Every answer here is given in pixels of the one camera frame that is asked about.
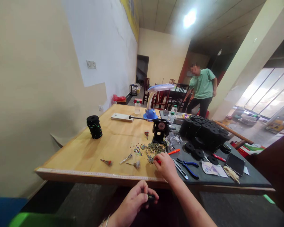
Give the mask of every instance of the yellow banner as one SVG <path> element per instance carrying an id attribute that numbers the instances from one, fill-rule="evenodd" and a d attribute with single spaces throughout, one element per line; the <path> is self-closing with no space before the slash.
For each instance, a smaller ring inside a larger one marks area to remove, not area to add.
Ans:
<path id="1" fill-rule="evenodd" d="M 139 15 L 137 10 L 137 0 L 120 0 L 124 6 L 127 18 L 132 28 L 133 34 L 138 42 L 139 39 Z"/>

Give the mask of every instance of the bracelet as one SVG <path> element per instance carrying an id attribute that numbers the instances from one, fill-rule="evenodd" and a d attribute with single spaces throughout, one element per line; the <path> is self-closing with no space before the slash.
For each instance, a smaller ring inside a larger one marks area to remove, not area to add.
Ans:
<path id="1" fill-rule="evenodd" d="M 108 219 L 109 219 L 109 217 L 110 217 L 110 214 L 109 214 L 109 216 L 107 217 L 107 219 L 106 219 L 106 225 L 105 225 L 105 227 L 107 227 L 107 223 L 108 223 Z M 103 226 L 103 223 L 105 222 L 105 218 L 103 219 L 103 221 L 102 221 L 102 223 L 101 223 L 101 225 L 100 225 L 100 227 L 102 227 Z"/>

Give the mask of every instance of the dark doorway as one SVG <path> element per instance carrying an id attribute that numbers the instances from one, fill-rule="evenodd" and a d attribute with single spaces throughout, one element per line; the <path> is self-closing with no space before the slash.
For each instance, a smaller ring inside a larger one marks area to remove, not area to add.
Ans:
<path id="1" fill-rule="evenodd" d="M 136 83 L 141 86 L 144 85 L 144 79 L 147 77 L 149 57 L 138 55 L 137 56 L 137 72 L 136 72 Z"/>

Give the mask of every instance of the green t-shirt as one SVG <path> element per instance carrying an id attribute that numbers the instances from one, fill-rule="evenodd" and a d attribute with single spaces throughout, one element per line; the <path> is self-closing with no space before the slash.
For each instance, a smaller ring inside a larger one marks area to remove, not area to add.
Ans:
<path id="1" fill-rule="evenodd" d="M 194 89 L 195 98 L 205 99 L 212 97 L 212 80 L 215 75 L 210 69 L 201 69 L 200 76 L 193 76 L 189 82 L 189 89 Z"/>

